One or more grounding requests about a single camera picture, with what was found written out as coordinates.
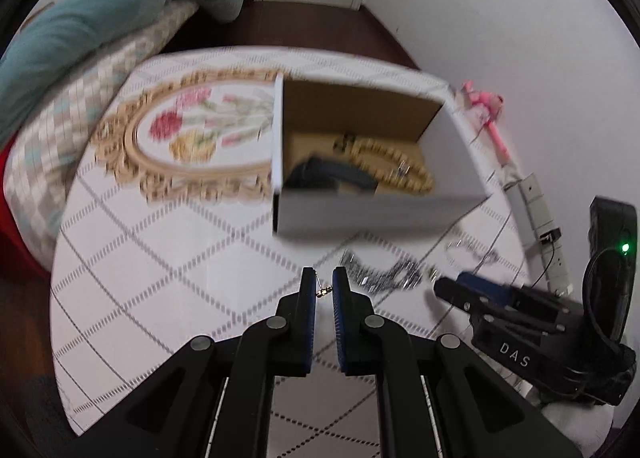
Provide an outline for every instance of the silver necklace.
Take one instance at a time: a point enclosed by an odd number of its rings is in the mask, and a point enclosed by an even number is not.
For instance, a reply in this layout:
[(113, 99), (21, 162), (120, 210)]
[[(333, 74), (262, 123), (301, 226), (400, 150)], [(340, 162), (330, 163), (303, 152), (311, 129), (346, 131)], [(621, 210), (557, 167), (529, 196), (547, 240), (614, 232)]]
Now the silver necklace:
[(347, 250), (340, 259), (347, 276), (369, 294), (403, 290), (409, 291), (422, 282), (422, 270), (415, 258), (402, 258), (388, 270), (379, 271), (362, 263), (353, 252)]

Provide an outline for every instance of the red fabric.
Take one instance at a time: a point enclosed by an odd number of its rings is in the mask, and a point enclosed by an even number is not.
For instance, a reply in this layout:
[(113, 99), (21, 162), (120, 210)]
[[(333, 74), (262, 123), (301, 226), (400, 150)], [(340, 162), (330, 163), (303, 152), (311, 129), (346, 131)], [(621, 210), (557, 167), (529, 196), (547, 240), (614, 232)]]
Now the red fabric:
[[(4, 182), (4, 167), (14, 145), (14, 135), (0, 152), (0, 185)], [(4, 191), (0, 193), (0, 276), (10, 281), (38, 281), (50, 279), (50, 274), (31, 256), (22, 241), (14, 217), (9, 210)]]

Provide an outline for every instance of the yellow flower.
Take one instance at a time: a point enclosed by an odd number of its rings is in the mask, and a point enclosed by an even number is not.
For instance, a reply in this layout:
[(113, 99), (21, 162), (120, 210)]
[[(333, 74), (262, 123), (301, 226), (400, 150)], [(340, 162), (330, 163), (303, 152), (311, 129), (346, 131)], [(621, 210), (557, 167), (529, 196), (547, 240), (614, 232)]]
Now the yellow flower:
[(207, 135), (204, 131), (189, 130), (169, 144), (169, 151), (175, 161), (183, 164), (209, 162), (216, 151), (216, 141), (213, 135)]

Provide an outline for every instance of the wooden floor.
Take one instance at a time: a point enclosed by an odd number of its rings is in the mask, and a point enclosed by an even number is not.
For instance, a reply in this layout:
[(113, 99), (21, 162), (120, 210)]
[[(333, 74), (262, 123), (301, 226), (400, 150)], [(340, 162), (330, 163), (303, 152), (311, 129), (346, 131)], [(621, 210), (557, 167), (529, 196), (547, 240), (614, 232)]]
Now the wooden floor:
[[(320, 48), (415, 68), (366, 10), (280, 2), (246, 2), (239, 18), (226, 26), (212, 23), (200, 10), (164, 52), (230, 45)], [(22, 385), (47, 374), (53, 374), (48, 283), (0, 280), (0, 391), (23, 425)]]

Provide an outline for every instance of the power strip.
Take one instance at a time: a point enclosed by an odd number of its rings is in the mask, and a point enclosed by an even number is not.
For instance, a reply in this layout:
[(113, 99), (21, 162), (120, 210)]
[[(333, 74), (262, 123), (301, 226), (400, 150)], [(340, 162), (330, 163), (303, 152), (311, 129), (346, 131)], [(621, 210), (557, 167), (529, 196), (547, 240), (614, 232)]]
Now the power strip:
[(532, 173), (524, 180), (512, 184), (505, 189), (505, 194), (511, 204), (511, 213), (529, 263), (530, 275), (539, 276), (546, 269), (549, 291), (558, 296), (571, 295), (574, 287), (569, 280), (569, 270), (562, 254), (562, 238), (553, 245), (543, 244), (541, 239), (557, 226), (536, 175)]

